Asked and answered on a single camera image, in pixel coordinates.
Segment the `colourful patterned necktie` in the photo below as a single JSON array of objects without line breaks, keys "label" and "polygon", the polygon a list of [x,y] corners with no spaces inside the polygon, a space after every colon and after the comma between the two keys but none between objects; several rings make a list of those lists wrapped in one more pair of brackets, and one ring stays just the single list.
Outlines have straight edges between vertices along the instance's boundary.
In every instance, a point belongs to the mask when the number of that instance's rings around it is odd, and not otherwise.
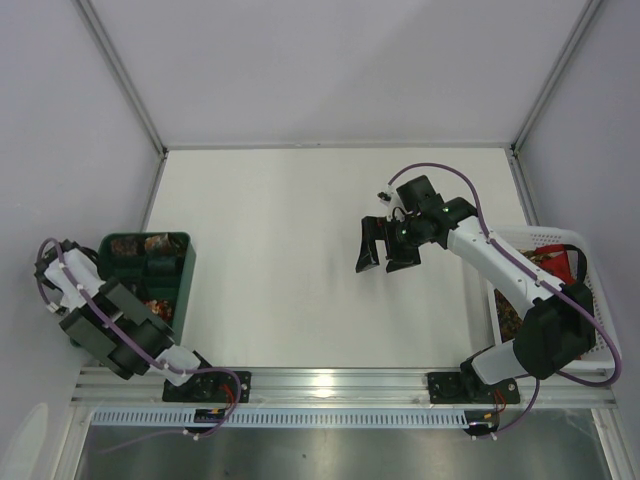
[{"label": "colourful patterned necktie", "polygon": [[156,316],[165,323],[170,323],[174,316],[174,308],[168,300],[146,300],[143,304]]}]

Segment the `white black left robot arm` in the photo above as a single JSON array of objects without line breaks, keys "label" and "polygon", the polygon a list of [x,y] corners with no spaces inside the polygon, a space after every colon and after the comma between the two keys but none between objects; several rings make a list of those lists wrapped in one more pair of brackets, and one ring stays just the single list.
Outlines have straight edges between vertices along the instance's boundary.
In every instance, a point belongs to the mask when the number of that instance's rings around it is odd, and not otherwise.
[{"label": "white black left robot arm", "polygon": [[98,249],[46,239],[34,277],[63,332],[95,360],[128,380],[148,371],[175,387],[204,372],[183,346],[196,252],[185,232],[114,233]]}]

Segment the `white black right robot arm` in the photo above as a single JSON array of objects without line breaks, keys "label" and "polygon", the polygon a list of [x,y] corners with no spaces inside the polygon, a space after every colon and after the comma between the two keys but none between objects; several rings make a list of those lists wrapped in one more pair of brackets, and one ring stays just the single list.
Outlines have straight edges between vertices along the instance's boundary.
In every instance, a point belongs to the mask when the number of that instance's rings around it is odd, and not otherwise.
[{"label": "white black right robot arm", "polygon": [[389,210],[362,219],[356,272],[379,265],[377,242],[385,245],[389,273],[419,265],[420,247],[437,244],[482,274],[522,321],[513,339],[461,364],[460,384],[468,399],[519,376],[544,380],[595,346],[595,327],[587,318],[594,308],[589,287],[554,276],[502,244],[477,206],[461,197],[444,200],[426,176],[379,197]]}]

